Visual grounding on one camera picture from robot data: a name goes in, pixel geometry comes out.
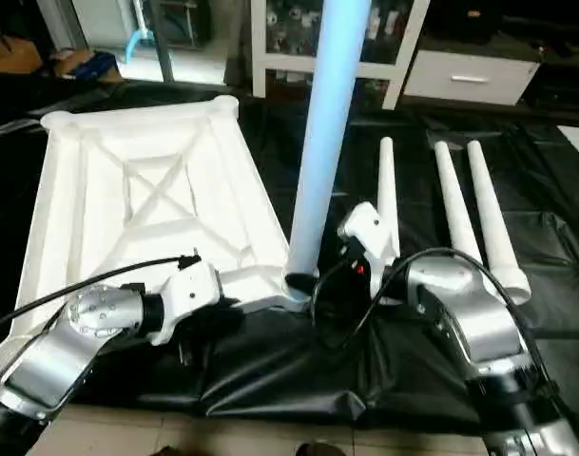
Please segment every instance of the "black mat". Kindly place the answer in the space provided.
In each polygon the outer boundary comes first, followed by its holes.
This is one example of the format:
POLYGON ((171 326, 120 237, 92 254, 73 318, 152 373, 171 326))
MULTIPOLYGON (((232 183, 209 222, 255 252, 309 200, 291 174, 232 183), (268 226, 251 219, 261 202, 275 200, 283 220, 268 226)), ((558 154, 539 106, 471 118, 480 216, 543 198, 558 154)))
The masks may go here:
MULTIPOLYGON (((0 77, 0 124, 37 118, 63 102, 74 112, 213 98, 190 86, 76 85, 0 77)), ((241 100, 240 124, 288 235, 305 127, 304 106, 241 100)), ((552 126, 459 113, 354 113, 344 140, 320 268, 333 229, 357 202, 375 201, 380 138, 395 140, 402 252, 450 245, 431 143, 477 138, 491 169, 518 260, 532 288, 522 307, 579 433, 579 154, 552 126)), ((47 136, 37 126, 0 136, 0 314, 14 305, 47 136)), ((477 220, 466 152, 453 152, 477 220)), ((480 229, 474 223, 479 240, 480 229)), ((8 328, 0 330, 0 340, 8 328)), ((477 432, 459 377, 421 325, 379 311, 346 352, 316 344, 310 322, 280 309, 250 314, 185 367, 177 342, 102 357, 79 400, 197 415, 477 432)))

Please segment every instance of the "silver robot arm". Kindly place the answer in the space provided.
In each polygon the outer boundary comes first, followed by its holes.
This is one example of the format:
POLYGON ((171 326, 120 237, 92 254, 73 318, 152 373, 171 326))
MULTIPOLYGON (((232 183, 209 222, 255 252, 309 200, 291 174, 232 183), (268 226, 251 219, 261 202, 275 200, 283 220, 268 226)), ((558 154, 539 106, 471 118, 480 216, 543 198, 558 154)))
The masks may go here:
POLYGON ((83 289, 0 374, 0 454, 29 451, 102 351, 135 338, 165 344, 180 321, 220 297, 217 273, 204 261, 179 271, 153 294, 105 285, 83 289))
MULTIPOLYGON (((372 295, 385 280, 380 266, 394 259, 387 261, 393 254, 389 230, 368 202, 338 228, 342 239, 360 245, 372 295)), ((534 362, 507 304, 478 268, 457 256, 423 256, 394 280, 389 289, 400 295, 386 296, 387 302, 407 301, 432 322, 462 375, 491 455, 579 455, 544 366, 534 362)))

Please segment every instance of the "white cylindrical rod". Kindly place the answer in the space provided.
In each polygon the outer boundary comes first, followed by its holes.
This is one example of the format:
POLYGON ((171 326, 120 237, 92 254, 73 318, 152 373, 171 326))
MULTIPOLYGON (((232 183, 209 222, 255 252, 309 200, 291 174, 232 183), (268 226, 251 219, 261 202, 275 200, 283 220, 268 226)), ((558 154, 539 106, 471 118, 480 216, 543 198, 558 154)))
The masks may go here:
POLYGON ((338 168, 371 0, 325 0, 285 273, 312 274, 338 168))
POLYGON ((530 284, 517 264, 481 144, 479 141, 471 141, 468 149, 477 210, 490 270, 507 289, 515 303, 523 304, 531 297, 530 284))
POLYGON ((380 168, 377 175, 377 211, 391 228, 391 245, 395 256, 400 255, 399 223, 396 211, 395 153, 393 140, 380 141, 380 168))
POLYGON ((450 228, 452 246, 481 262, 481 254, 477 247, 477 240, 471 226, 471 219, 467 206, 462 198, 462 191, 458 177, 454 170, 452 157, 448 145, 439 141, 434 145, 434 154, 437 159, 443 204, 450 228))

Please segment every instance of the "shelf unit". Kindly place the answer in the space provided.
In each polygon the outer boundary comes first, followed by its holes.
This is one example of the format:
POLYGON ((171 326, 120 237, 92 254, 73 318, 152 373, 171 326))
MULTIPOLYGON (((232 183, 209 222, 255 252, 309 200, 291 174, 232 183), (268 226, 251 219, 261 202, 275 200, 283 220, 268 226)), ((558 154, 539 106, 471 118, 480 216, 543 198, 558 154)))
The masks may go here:
MULTIPOLYGON (((361 62, 357 76, 388 81, 383 109, 394 109, 407 74, 430 0, 414 0, 394 64, 361 62)), ((266 50, 266 0, 251 0, 253 95, 266 96, 266 70, 313 73, 315 57, 272 53, 266 50)))

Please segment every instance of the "floor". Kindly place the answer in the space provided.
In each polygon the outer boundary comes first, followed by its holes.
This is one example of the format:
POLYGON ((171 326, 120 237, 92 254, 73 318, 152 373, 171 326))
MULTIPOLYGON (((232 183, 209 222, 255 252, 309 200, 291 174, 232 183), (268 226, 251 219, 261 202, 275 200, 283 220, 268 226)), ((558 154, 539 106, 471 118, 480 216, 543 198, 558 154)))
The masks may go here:
MULTIPOLYGON (((560 128, 579 149, 579 128, 560 128)), ((165 446, 186 455, 291 456, 300 443, 311 440, 336 444, 347 456, 486 454, 480 439, 459 435, 196 420, 177 413, 69 406, 29 456, 147 456, 165 446)))

